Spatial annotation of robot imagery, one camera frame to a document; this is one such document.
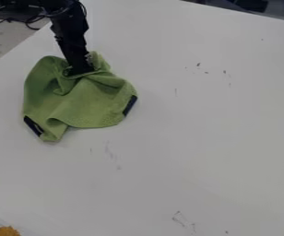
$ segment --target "white tabletop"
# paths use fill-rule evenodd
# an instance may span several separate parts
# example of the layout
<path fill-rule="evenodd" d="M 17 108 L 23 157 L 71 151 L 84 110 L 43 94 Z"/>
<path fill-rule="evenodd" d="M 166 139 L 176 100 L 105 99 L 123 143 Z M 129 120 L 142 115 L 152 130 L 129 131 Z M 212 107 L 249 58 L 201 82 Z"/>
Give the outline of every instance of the white tabletop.
<path fill-rule="evenodd" d="M 0 59 L 0 218 L 40 236 L 284 235 L 284 21 L 93 0 L 89 48 L 139 102 L 46 144 L 20 115 L 49 29 Z"/>

